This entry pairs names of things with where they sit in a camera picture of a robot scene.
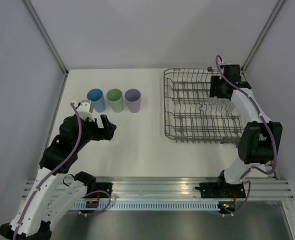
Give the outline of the purple plastic cup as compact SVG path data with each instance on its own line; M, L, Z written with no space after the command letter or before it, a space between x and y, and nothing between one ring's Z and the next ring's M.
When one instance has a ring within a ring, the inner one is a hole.
M131 88L125 92L128 109L131 113L137 113L141 108L141 92L138 89Z

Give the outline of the blue plastic cup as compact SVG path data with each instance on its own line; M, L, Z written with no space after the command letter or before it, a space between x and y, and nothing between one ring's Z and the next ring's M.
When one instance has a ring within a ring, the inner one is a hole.
M99 88L91 89L87 93L87 99L94 103L94 109L98 113L102 113L106 110L104 93L101 89Z

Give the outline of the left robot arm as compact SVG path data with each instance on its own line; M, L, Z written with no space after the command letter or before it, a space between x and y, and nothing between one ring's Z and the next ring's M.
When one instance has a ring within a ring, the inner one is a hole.
M116 125L101 115L81 119L78 114L64 119L48 148L43 152L32 189L15 218L0 226L0 235L8 240L49 240L62 217L81 198L111 197L111 192L97 187L96 178L84 171L77 173L67 189L53 202L50 199L64 181L79 151L90 141L111 140Z

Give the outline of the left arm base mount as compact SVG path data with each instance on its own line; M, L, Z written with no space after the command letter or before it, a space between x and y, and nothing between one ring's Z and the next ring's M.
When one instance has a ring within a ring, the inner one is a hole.
M97 182L96 186L94 188L94 191L96 191L96 193L94 193L94 198L99 198L99 199L108 199L108 195L106 193L108 193L109 195L111 195L112 191L113 191L113 183L111 182Z

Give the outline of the clear glass cup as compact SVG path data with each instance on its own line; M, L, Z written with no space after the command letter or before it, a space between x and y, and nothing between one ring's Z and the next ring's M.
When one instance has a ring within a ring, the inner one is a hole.
M208 97L206 103L213 107L223 107L226 108L229 100L226 98Z
M222 99L221 102L222 102L222 105L224 106L224 108L226 109L227 113L232 114L232 112L234 111L234 109L236 107L234 105L234 103L231 100L225 99L225 98Z

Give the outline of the green plastic cup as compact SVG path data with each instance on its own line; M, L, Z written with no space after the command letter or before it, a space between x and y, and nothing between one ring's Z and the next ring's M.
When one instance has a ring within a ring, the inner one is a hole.
M106 98L115 113L123 111L123 93L121 90L117 88L110 89L106 94Z

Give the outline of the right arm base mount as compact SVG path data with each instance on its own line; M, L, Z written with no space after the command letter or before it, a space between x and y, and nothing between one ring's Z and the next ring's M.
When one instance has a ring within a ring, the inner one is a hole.
M200 192L202 199L244 199L247 195L243 184L201 182L194 189Z

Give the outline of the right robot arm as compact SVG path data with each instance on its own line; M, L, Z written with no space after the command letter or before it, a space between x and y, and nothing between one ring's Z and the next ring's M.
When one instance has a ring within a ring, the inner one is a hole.
M245 177L257 170L271 175L277 165L283 127L272 121L256 101L250 84L242 80L237 64L217 64L219 75L210 79L210 98L230 101L245 123L237 145L237 159L217 177L216 193L226 198Z

